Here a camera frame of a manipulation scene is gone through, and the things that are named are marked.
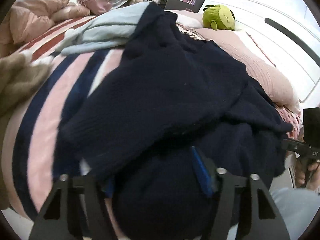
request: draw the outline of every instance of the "green plush toy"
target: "green plush toy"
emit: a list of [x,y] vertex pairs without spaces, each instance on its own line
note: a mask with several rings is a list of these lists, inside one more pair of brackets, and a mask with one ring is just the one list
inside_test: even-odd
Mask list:
[[235,16],[230,9],[222,4],[207,5],[202,16],[203,26],[219,30],[235,30]]

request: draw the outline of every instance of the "metal screw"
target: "metal screw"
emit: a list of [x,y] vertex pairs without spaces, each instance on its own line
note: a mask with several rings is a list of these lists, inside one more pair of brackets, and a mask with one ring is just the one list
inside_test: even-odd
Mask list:
[[68,179],[68,175],[67,174],[62,174],[60,176],[60,180],[62,180],[62,181],[66,181],[67,179]]
[[251,174],[251,175],[250,175],[250,178],[253,179],[253,180],[258,180],[258,179],[260,179],[259,175],[258,175],[258,174],[255,174],[255,173]]
[[217,168],[217,173],[219,174],[226,174],[227,170],[225,168]]

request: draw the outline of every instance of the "white headboard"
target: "white headboard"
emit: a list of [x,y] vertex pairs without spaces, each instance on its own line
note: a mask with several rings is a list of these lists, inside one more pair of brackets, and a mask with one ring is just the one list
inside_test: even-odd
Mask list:
[[236,18],[236,29],[250,34],[277,68],[290,80],[299,95],[301,108],[320,105],[320,67],[289,37],[265,23],[270,18],[303,40],[320,56],[320,33],[305,22],[298,22],[281,12],[255,0],[205,0],[206,5],[224,4]]

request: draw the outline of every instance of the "black garment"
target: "black garment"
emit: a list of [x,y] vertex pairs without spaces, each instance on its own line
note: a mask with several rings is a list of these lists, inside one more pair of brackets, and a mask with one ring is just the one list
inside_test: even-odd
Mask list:
[[99,181],[116,174],[113,209],[131,239],[192,239],[212,219],[217,202],[201,192],[190,146],[267,187],[284,170],[292,126],[244,64],[181,34],[176,18],[151,3],[120,66],[61,130]]

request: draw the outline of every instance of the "person's hand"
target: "person's hand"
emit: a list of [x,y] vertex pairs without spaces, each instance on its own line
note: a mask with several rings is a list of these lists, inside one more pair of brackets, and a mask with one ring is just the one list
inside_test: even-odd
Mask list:
[[[306,187],[307,189],[316,190],[320,186],[320,168],[318,168],[318,166],[319,166],[319,160],[317,160],[316,162],[308,166],[308,170],[311,173],[315,170],[316,172],[315,174],[313,174],[312,178],[309,180]],[[295,177],[296,177],[295,179],[296,187],[300,187],[305,183],[305,181],[308,181],[308,179],[306,178],[305,172],[302,169],[301,157],[297,159]]]

